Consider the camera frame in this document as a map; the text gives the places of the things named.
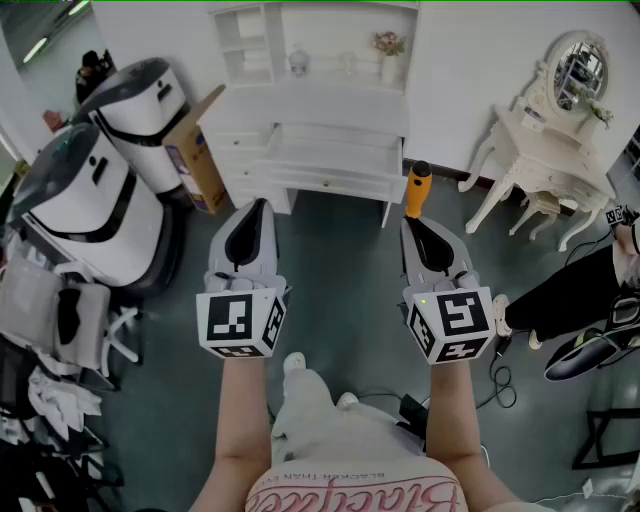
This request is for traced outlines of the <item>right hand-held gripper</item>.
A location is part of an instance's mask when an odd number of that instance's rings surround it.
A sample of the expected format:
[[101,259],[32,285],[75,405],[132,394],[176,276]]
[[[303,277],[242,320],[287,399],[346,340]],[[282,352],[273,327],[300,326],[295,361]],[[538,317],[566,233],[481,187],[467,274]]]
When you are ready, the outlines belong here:
[[479,358],[496,336],[490,288],[460,238],[437,222],[400,224],[405,323],[430,365]]

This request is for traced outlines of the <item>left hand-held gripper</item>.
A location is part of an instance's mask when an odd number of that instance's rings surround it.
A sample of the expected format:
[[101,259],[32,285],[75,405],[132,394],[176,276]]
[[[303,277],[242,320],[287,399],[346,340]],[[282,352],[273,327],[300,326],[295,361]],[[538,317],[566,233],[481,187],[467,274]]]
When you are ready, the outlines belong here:
[[205,291],[196,295],[199,345],[221,359],[272,356],[290,291],[277,270],[275,213],[255,199],[211,241]]

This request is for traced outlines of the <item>white shirt with pink print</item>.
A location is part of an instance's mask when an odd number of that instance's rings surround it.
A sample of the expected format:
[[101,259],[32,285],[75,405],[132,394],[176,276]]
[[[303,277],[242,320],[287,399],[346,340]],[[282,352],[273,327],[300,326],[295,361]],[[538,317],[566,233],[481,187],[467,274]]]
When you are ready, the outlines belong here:
[[444,465],[411,456],[283,463],[254,484],[245,512],[468,512],[468,507]]

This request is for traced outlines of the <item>white ornate stool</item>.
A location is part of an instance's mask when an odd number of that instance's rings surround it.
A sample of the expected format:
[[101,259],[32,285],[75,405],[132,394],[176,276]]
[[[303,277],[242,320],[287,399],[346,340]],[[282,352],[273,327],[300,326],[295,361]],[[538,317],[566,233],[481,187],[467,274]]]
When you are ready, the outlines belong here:
[[544,217],[543,221],[531,230],[530,241],[534,241],[540,232],[551,227],[561,213],[559,200],[546,191],[526,193],[520,206],[524,207],[524,212],[516,224],[509,229],[509,236],[513,236],[534,215],[541,214]]

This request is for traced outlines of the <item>person's right forearm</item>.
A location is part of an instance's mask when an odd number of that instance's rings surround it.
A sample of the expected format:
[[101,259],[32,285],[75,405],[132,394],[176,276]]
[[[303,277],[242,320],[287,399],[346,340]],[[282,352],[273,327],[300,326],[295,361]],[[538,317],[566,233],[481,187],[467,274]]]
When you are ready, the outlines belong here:
[[466,361],[431,368],[426,456],[456,479],[441,485],[429,512],[550,512],[520,500],[486,464]]

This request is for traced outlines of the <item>clear glass jar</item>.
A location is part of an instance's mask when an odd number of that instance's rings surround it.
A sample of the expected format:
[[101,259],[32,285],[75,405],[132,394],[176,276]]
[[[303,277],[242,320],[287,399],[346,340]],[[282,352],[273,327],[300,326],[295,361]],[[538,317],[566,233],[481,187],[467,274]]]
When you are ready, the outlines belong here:
[[310,56],[299,44],[294,44],[293,51],[288,56],[288,64],[293,77],[303,78],[309,72]]

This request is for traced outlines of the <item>small blue and white box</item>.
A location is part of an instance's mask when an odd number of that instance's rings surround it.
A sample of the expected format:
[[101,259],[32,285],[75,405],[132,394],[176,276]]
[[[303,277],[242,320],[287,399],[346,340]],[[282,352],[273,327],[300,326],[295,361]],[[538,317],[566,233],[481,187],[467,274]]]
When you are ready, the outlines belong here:
[[520,124],[531,131],[540,133],[544,130],[546,120],[531,107],[525,106],[521,110]]

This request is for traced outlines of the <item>person's left forearm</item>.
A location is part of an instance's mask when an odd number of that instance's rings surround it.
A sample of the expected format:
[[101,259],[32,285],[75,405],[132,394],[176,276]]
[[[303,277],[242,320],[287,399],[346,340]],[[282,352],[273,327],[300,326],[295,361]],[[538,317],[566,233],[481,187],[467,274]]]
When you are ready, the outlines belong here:
[[189,512],[243,512],[271,468],[271,430],[263,359],[224,362],[211,472]]

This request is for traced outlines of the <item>white ornate vanity table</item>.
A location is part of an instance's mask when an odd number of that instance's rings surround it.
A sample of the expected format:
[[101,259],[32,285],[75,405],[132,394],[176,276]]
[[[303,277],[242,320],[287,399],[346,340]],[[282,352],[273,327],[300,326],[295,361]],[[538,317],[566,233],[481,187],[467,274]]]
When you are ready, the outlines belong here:
[[[616,194],[598,163],[593,138],[597,129],[608,129],[614,119],[605,105],[610,78],[604,39],[594,32],[573,31],[557,39],[546,59],[538,62],[535,78],[512,106],[495,106],[496,120],[458,189],[466,192],[475,185],[488,157],[495,158],[503,174],[467,221],[467,233],[475,233],[514,188],[525,193],[549,192],[558,200],[575,202],[585,213],[585,219],[561,238],[561,252],[603,213]],[[545,118],[542,132],[520,124],[525,106]]]

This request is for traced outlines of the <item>grey office chair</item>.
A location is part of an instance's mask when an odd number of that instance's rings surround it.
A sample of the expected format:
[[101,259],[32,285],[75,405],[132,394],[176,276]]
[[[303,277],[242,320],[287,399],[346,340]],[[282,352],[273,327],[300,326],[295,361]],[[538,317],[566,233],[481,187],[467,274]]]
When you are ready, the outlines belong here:
[[116,390],[109,356],[134,364],[139,354],[119,339],[139,315],[136,307],[111,309],[111,290],[75,263],[47,270],[21,255],[0,269],[0,334],[33,352],[46,371],[78,380],[87,370]]

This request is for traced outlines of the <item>white desk with hutch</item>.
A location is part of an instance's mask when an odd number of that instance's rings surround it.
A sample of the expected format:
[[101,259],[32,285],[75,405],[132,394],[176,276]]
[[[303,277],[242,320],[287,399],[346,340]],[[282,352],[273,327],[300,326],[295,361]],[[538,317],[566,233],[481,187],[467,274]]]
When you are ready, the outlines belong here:
[[[334,126],[409,139],[408,90],[421,18],[414,1],[234,2],[209,13],[224,70],[224,92],[198,123],[232,204],[264,198],[280,214],[293,211],[301,191],[272,184],[256,170],[277,125]],[[381,82],[375,32],[406,37],[395,81]],[[288,56],[299,44],[310,56],[303,78],[291,75]],[[357,71],[346,77],[343,52]]]

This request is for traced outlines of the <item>white crumpled cloth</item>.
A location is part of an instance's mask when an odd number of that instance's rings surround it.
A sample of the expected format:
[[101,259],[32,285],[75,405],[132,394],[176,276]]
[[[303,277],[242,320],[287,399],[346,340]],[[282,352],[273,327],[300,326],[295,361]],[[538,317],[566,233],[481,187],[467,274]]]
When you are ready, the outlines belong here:
[[76,384],[56,381],[36,367],[28,378],[28,400],[65,441],[82,433],[86,416],[101,416],[102,398]]

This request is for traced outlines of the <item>orange screwdriver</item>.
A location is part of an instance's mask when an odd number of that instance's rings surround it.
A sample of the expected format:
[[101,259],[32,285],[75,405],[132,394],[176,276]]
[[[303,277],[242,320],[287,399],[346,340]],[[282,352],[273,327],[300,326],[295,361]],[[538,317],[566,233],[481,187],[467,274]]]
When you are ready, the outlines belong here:
[[405,215],[419,218],[432,185],[431,165],[425,161],[416,161],[410,167],[407,183],[407,206]]

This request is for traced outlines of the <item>brown cardboard box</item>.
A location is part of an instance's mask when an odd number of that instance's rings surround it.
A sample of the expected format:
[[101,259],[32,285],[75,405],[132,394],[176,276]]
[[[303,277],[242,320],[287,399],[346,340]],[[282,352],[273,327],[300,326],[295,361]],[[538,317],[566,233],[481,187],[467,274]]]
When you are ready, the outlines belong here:
[[214,215],[224,203],[226,189],[198,121],[224,92],[219,85],[164,137],[163,145],[194,207]]

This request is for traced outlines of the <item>white and black robot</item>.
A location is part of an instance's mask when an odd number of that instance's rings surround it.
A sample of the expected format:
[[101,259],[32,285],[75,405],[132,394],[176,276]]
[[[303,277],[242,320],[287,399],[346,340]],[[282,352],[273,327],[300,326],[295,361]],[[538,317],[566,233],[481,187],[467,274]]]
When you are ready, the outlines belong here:
[[96,125],[156,195],[171,197],[182,182],[163,139],[189,110],[170,63],[153,57],[102,82],[80,105],[72,123]]
[[58,132],[37,155],[7,222],[29,229],[47,256],[135,297],[168,285],[180,249],[180,219],[90,123]]

